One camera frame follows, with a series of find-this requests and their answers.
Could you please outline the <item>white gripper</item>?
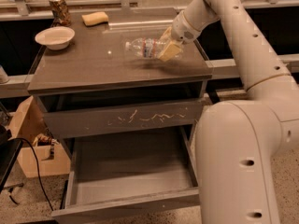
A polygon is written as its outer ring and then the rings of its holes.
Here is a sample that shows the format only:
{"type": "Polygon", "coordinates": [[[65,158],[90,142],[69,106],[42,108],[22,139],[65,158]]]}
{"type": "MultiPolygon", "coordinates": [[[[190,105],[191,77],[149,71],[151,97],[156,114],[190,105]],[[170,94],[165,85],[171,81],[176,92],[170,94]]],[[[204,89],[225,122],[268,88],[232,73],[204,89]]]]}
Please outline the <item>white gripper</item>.
{"type": "Polygon", "coordinates": [[[199,35],[199,15],[187,10],[180,11],[160,37],[157,58],[166,62],[182,52],[182,43],[192,43],[199,35]]]}

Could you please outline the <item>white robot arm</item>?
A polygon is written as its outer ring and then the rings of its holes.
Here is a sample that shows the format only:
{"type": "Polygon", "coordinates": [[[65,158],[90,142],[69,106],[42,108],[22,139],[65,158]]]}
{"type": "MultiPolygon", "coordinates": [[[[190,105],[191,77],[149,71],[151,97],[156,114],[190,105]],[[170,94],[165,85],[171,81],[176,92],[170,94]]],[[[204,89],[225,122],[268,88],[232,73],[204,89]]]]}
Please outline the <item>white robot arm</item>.
{"type": "Polygon", "coordinates": [[[299,144],[299,87],[241,0],[193,0],[163,38],[191,43],[215,21],[248,97],[218,102],[198,121],[202,224],[280,224],[271,159],[299,144]]]}

